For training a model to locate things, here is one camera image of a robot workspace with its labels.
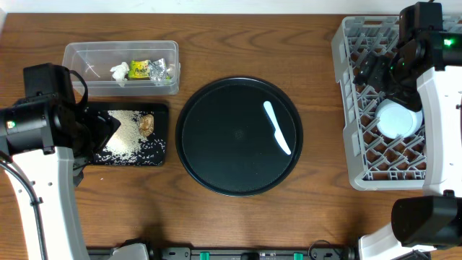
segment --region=white tissue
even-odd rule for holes
[[[126,62],[122,62],[121,65],[114,66],[110,69],[110,72],[113,73],[113,78],[117,82],[124,82],[127,79],[125,78],[125,75],[127,75],[128,71],[130,68],[128,67],[128,64]],[[125,83],[119,83],[121,87],[125,86]]]

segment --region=green light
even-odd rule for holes
[[[6,123],[6,127],[8,129],[12,129],[15,126],[16,126],[16,123],[14,121],[7,121],[7,123]]]
[[[451,45],[453,45],[455,43],[455,41],[453,39],[444,39],[444,44],[447,46],[447,47],[450,47]]]

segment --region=wooden table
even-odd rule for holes
[[[24,96],[22,68],[61,64],[73,42],[175,40],[180,92],[137,97],[170,107],[167,160],[160,168],[87,167],[76,188],[88,246],[143,236],[156,246],[307,248],[351,243],[390,221],[395,200],[420,191],[356,191],[348,182],[344,112],[331,39],[340,15],[9,14],[0,40],[0,106]],[[175,150],[181,108],[213,80],[251,75],[282,88],[297,106],[303,151],[280,185],[258,196],[215,194],[193,180]],[[124,97],[100,98],[124,101]],[[12,187],[0,174],[0,258],[26,259]],[[434,253],[459,259],[462,250]]]

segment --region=black round tray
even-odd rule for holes
[[[290,155],[274,138],[264,100],[273,105]],[[175,140],[183,166],[201,185],[228,196],[251,196],[289,175],[302,151],[303,130],[297,109],[278,87],[233,77],[208,84],[188,100]]]

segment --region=clear plastic container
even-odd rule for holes
[[[70,43],[64,51],[63,66],[82,75],[90,96],[174,95],[180,83],[178,53],[178,44],[172,40]],[[121,87],[112,78],[110,69],[122,61],[130,64],[130,61],[162,58],[170,79],[162,82],[128,80]],[[78,93],[84,93],[82,83],[75,76],[72,76],[72,84]]]

